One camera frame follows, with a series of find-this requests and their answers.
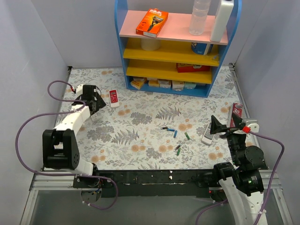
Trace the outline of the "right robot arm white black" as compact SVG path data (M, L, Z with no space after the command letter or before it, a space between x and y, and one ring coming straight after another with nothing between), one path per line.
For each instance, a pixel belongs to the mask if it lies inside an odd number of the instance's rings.
M257 133L256 120L242 119L233 114L234 127L221 124L211 117L210 133L226 139L232 162L215 164L212 180L225 192L237 225L266 225L266 211L262 204L264 186L260 168L264 166L264 153L257 146L247 146L245 141L250 131Z

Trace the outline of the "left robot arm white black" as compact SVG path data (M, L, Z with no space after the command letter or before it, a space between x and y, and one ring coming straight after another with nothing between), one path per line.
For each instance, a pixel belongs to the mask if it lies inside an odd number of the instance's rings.
M96 85L79 85L70 114L52 130L45 130L43 141L43 165L45 168L84 175L88 187L96 187L100 176L94 164L81 158L76 135L84 122L106 106Z

